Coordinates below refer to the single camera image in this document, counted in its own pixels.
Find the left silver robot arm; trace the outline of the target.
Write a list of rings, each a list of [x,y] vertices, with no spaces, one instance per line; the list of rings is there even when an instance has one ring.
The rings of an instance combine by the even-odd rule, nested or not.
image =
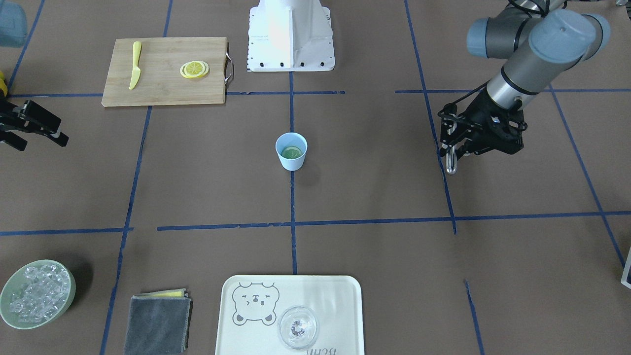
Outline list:
[[[467,32],[469,53],[505,63],[460,115],[456,155],[521,150],[527,104],[559,74],[601,52],[610,38],[603,16],[559,7],[527,14],[512,3],[494,18],[476,20]]]

